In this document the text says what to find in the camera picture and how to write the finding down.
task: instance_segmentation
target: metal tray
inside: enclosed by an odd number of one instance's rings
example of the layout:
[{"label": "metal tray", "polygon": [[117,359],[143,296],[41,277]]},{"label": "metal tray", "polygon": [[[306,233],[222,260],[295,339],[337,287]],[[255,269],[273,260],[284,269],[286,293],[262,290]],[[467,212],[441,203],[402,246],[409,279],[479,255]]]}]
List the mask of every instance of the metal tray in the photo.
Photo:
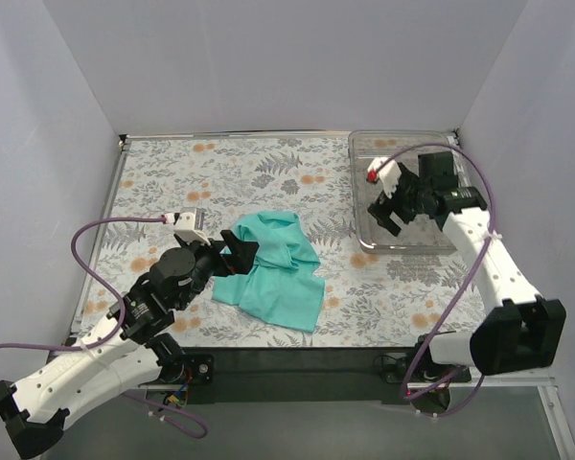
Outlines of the metal tray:
[{"label": "metal tray", "polygon": [[[371,161],[375,157],[389,156],[399,149],[425,142],[457,145],[457,139],[453,133],[436,131],[354,131],[349,135],[356,234],[364,252],[442,255],[455,251],[455,247],[439,230],[436,223],[427,216],[417,216],[407,225],[399,221],[402,231],[398,237],[394,237],[390,232],[379,227],[367,211],[369,204],[377,199],[382,190],[380,183],[366,182],[366,169]],[[434,147],[413,150],[403,155],[400,161],[403,161],[411,171],[418,173],[418,154],[439,150],[441,149]],[[457,153],[453,156],[454,169],[458,174],[460,184],[465,187],[471,185],[464,160]]]}]

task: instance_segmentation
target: floral tablecloth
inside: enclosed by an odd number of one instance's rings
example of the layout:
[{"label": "floral tablecloth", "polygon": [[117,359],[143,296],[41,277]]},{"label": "floral tablecloth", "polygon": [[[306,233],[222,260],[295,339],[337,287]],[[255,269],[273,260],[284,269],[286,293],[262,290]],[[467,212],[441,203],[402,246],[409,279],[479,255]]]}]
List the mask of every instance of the floral tablecloth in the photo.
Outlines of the floral tablecloth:
[{"label": "floral tablecloth", "polygon": [[[210,237],[245,214],[295,212],[321,259],[316,274],[326,279],[314,333],[268,325],[211,300],[211,281],[169,328],[184,346],[410,346],[465,276],[455,253],[377,256],[359,249],[346,136],[133,141],[111,216],[152,217],[184,206],[205,209]],[[173,246],[169,226],[112,224],[97,270],[125,292]],[[77,331],[89,330],[113,303],[94,282],[75,318]],[[482,318],[481,298],[470,288],[446,329],[470,329]]]}]

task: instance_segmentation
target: wire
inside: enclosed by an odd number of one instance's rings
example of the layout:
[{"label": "wire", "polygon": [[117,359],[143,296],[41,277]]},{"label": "wire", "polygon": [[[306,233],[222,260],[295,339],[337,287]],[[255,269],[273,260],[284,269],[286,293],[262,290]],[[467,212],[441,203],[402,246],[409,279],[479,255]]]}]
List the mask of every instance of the wire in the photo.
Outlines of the wire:
[{"label": "wire", "polygon": [[[117,325],[115,328],[106,336],[101,338],[100,340],[90,343],[87,345],[87,348],[95,348],[103,345],[108,340],[113,338],[113,336],[122,328],[124,324],[124,318],[126,317],[126,304],[124,303],[124,299],[122,295],[115,290],[115,288],[108,283],[104,278],[102,278],[98,273],[96,273],[79,255],[77,252],[77,241],[81,237],[81,235],[89,230],[90,228],[96,227],[98,225],[102,225],[104,223],[110,222],[144,222],[144,223],[152,223],[152,222],[162,222],[166,223],[166,219],[164,217],[161,218],[101,218],[99,220],[94,220],[93,222],[89,222],[85,224],[82,228],[80,228],[77,233],[73,236],[73,239],[70,241],[70,250],[75,258],[75,261],[87,272],[92,278],[94,278],[97,282],[103,285],[111,294],[115,296],[117,299],[117,303],[119,304],[119,311],[120,315],[117,320]],[[33,343],[16,343],[16,342],[5,342],[0,343],[0,350],[2,349],[18,349],[18,350],[40,350],[45,352],[79,352],[82,350],[82,347],[66,347],[66,346],[59,346],[59,345],[37,345]]]},{"label": "wire", "polygon": [[[409,147],[406,147],[404,149],[400,149],[399,151],[397,151],[396,153],[394,153],[393,155],[388,157],[385,161],[383,161],[383,163],[381,163],[381,165],[379,167],[377,167],[375,169],[375,173],[379,173],[379,171],[382,170],[388,163],[395,160],[399,156],[401,156],[401,155],[403,155],[409,151],[413,151],[415,149],[420,149],[422,147],[440,147],[443,149],[453,150],[456,153],[460,154],[465,160],[467,160],[471,164],[471,166],[475,169],[475,171],[477,172],[477,174],[481,178],[481,181],[483,182],[484,188],[486,189],[486,195],[488,196],[488,200],[489,200],[488,204],[489,204],[489,212],[490,212],[490,222],[488,223],[488,233],[489,233],[489,235],[492,235],[494,233],[495,227],[496,227],[496,206],[495,206],[495,197],[492,193],[492,187],[490,186],[490,182],[488,181],[488,179],[486,178],[484,173],[481,171],[481,169],[477,166],[477,164],[459,147],[452,146],[450,144],[443,144],[440,142],[428,142],[428,143],[418,144],[415,146],[409,146]],[[417,368],[418,364],[422,360],[422,357],[424,356],[424,353],[426,352],[428,346],[430,345],[430,341],[432,340],[434,335],[436,335],[439,332],[439,329],[441,328],[441,326],[443,325],[445,320],[448,318],[449,314],[451,313],[451,311],[453,310],[455,305],[458,303],[458,300],[460,300],[460,298],[462,297],[462,295],[466,291],[467,287],[471,284],[472,280],[474,279],[474,276],[475,276],[477,269],[481,265],[483,258],[486,256],[486,253],[488,252],[488,248],[490,247],[491,243],[492,243],[492,237],[490,237],[490,236],[486,237],[486,239],[484,240],[483,246],[481,247],[481,250],[479,251],[479,254],[477,255],[477,258],[475,259],[474,263],[472,264],[471,270],[469,270],[469,273],[467,274],[466,278],[464,279],[464,281],[460,285],[460,288],[456,291],[454,296],[451,298],[451,300],[449,301],[445,310],[443,311],[443,313],[439,317],[439,320],[432,327],[432,330],[425,337],[425,340],[422,343],[422,346],[418,349],[417,353],[413,357],[413,360],[411,361],[411,364],[409,365],[409,367],[406,371],[406,374],[404,376],[404,379],[402,381],[402,384],[401,384],[401,394],[407,400],[412,401],[412,400],[415,400],[417,398],[421,398],[424,394],[437,388],[441,382],[449,381],[451,378],[455,377],[459,372],[461,372],[461,369],[456,369],[456,370],[452,371],[450,374],[448,374],[447,376],[445,376],[444,378],[442,378],[442,379],[438,380],[437,382],[429,385],[428,387],[418,391],[417,393],[408,394],[407,385],[411,381],[411,378],[413,377],[415,369]],[[479,387],[481,386],[483,379],[484,378],[482,376],[481,379],[479,380],[479,382],[477,383],[477,385],[475,385],[475,387],[473,388],[471,394],[461,404],[454,407],[450,411],[444,412],[443,413],[444,416],[456,413],[458,410],[465,407],[472,400],[474,395],[479,390]]]},{"label": "wire", "polygon": [[180,424],[179,422],[176,422],[175,420],[171,419],[170,417],[164,418],[164,420],[167,423],[180,429],[181,431],[183,431],[188,436],[191,436],[195,439],[202,439],[207,434],[209,434],[209,427],[207,426],[207,424],[195,414],[192,414],[190,412],[186,412],[185,410],[177,409],[175,407],[170,407],[169,405],[161,404],[160,402],[146,400],[145,398],[141,398],[139,396],[134,396],[134,395],[131,395],[129,393],[123,393],[122,396],[125,396],[126,398],[130,398],[131,400],[134,400],[134,401],[138,401],[139,403],[153,405],[153,406],[159,407],[163,410],[170,410],[171,412],[174,412],[175,414],[179,414],[179,415],[182,415],[182,416],[190,419],[191,421],[195,422],[198,426],[200,426],[200,428],[202,428],[201,433],[196,433],[195,431],[183,426],[182,424]]}]

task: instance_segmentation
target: teal cloth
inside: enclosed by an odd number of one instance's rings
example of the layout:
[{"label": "teal cloth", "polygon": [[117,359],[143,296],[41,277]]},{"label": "teal cloth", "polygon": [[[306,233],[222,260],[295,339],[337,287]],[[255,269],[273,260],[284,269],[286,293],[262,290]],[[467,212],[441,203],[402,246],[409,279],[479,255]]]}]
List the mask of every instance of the teal cloth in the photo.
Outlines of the teal cloth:
[{"label": "teal cloth", "polygon": [[244,216],[232,228],[260,248],[247,275],[216,278],[213,299],[238,305],[263,321],[312,333],[324,300],[325,282],[313,276],[319,258],[298,216],[264,211]]}]

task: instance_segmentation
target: white wall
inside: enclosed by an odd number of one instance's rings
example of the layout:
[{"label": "white wall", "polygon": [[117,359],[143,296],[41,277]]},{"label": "white wall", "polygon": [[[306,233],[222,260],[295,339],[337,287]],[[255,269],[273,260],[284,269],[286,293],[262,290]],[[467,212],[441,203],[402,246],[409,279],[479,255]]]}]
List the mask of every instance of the white wall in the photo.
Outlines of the white wall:
[{"label": "white wall", "polygon": [[119,133],[458,127],[525,0],[45,0]]},{"label": "white wall", "polygon": [[552,368],[575,437],[575,0],[529,0],[461,131],[505,242],[568,319]]},{"label": "white wall", "polygon": [[[100,215],[117,141],[42,2],[0,0],[0,341],[67,335],[82,283],[70,238]],[[45,359],[0,352],[0,379]],[[0,420],[0,459],[10,458]]]}]

